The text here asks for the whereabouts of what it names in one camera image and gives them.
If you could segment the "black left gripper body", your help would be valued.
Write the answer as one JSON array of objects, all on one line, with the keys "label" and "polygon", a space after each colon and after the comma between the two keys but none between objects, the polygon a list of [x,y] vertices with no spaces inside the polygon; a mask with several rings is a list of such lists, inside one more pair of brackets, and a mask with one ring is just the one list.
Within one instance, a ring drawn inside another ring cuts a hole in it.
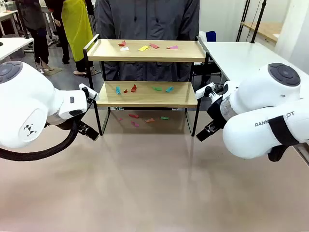
[{"label": "black left gripper body", "polygon": [[59,115],[51,115],[47,118],[45,126],[57,126],[64,131],[77,131],[79,128],[80,120],[81,116],[74,116],[69,119],[62,119]]}]

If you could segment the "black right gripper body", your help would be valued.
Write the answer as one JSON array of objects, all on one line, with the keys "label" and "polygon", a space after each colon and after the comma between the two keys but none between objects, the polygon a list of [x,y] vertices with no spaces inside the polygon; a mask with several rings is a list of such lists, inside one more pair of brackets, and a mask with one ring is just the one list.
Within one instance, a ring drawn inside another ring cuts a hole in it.
[{"label": "black right gripper body", "polygon": [[223,101],[223,97],[220,96],[215,100],[208,108],[207,113],[212,118],[211,126],[225,126],[227,120],[223,117],[220,109],[220,105]]}]

